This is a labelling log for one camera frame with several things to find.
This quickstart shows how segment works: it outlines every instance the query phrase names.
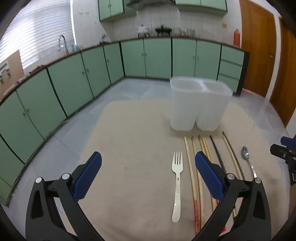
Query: white plastic fork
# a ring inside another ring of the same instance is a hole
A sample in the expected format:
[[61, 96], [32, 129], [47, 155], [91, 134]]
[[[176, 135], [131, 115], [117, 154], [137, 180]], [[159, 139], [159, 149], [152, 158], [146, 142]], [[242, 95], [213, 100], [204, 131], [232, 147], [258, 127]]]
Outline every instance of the white plastic fork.
[[175, 193], [175, 204], [173, 209], [173, 222], [178, 222], [181, 216], [181, 199], [180, 199], [180, 173], [183, 171], [183, 158], [181, 152], [181, 159], [180, 159], [180, 152], [175, 152], [173, 156], [173, 164], [172, 170], [176, 173], [176, 193]]

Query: silver screw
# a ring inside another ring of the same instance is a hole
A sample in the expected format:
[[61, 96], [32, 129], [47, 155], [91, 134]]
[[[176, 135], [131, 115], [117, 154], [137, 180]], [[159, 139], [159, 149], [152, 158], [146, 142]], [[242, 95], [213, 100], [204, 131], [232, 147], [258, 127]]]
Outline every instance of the silver screw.
[[69, 173], [64, 173], [62, 175], [62, 179], [64, 179], [64, 180], [67, 180], [69, 177], [70, 177], [70, 174]]
[[227, 178], [228, 178], [229, 180], [233, 180], [233, 179], [235, 178], [235, 175], [233, 175], [232, 173], [228, 173], [228, 174], [227, 174]]
[[258, 178], [258, 177], [256, 177], [256, 178], [255, 178], [255, 182], [258, 183], [258, 184], [260, 184], [260, 183], [261, 183], [261, 179]]
[[36, 178], [36, 180], [35, 180], [36, 183], [40, 183], [41, 181], [42, 181], [42, 178], [41, 178], [41, 177], [38, 177], [38, 178]]

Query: translucent plastic container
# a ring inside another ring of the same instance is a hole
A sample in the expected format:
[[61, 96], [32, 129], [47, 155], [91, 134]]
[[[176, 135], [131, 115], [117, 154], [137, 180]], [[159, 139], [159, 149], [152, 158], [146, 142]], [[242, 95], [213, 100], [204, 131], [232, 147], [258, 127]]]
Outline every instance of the translucent plastic container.
[[232, 90], [223, 82], [192, 77], [172, 77], [170, 126], [190, 131], [196, 122], [205, 131], [217, 129]]
[[175, 131], [190, 131], [204, 97], [205, 86], [197, 78], [172, 77], [170, 126]]
[[221, 81], [203, 80], [203, 83], [206, 86], [206, 94], [196, 124], [201, 130], [214, 131], [223, 117], [233, 92]]

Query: window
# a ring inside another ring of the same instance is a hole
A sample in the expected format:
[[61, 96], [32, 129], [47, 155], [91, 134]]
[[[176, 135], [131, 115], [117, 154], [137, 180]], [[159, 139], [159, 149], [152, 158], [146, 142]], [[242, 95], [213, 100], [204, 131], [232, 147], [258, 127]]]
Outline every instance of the window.
[[13, 19], [0, 41], [0, 62], [20, 50], [23, 68], [57, 52], [59, 35], [74, 43], [70, 0], [32, 0]]

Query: orange bottle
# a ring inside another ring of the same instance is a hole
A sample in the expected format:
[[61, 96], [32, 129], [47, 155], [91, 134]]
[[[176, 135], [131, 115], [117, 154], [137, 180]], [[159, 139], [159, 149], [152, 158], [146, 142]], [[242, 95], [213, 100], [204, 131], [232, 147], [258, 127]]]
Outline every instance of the orange bottle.
[[239, 30], [236, 29], [233, 35], [233, 45], [240, 46], [240, 33]]

